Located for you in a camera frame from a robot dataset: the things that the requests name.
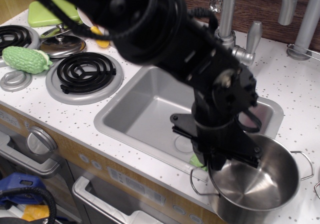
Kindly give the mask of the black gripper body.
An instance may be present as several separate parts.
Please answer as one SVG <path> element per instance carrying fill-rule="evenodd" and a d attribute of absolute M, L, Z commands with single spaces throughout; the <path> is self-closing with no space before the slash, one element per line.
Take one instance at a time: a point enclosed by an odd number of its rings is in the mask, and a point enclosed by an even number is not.
<path fill-rule="evenodd" d="M 254 168 L 260 163 L 263 148 L 242 130 L 236 119 L 213 127 L 198 123 L 191 114 L 173 114 L 170 121 L 174 125 L 172 131 L 190 141 L 196 140 L 205 149 L 208 160 L 219 153 L 227 160 L 237 160 Z"/>

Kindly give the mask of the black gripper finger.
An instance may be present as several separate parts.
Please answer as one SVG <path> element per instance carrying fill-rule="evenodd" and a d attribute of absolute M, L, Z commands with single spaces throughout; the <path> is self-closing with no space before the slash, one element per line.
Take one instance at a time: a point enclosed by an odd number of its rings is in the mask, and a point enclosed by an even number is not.
<path fill-rule="evenodd" d="M 226 157 L 222 154 L 216 153 L 209 157 L 208 160 L 208 169 L 220 171 L 224 164 L 226 163 Z"/>
<path fill-rule="evenodd" d="M 205 149 L 203 149 L 203 147 L 196 141 L 196 140 L 192 140 L 192 148 L 194 153 L 196 154 L 196 156 L 198 157 L 199 161 L 204 164 L 205 166 L 207 166 L 207 153 L 205 152 Z"/>

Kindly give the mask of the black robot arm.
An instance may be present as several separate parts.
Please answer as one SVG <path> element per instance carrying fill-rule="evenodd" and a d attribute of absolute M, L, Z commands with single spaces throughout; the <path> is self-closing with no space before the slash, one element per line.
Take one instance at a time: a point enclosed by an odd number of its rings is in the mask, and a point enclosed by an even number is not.
<path fill-rule="evenodd" d="M 263 155 L 248 133 L 260 120 L 256 80 L 215 37 L 218 22 L 184 0 L 38 0 L 77 34 L 114 43 L 138 65 L 154 65 L 194 90 L 189 115 L 173 131 L 189 138 L 199 161 L 220 170 L 228 159 L 257 167 Z"/>

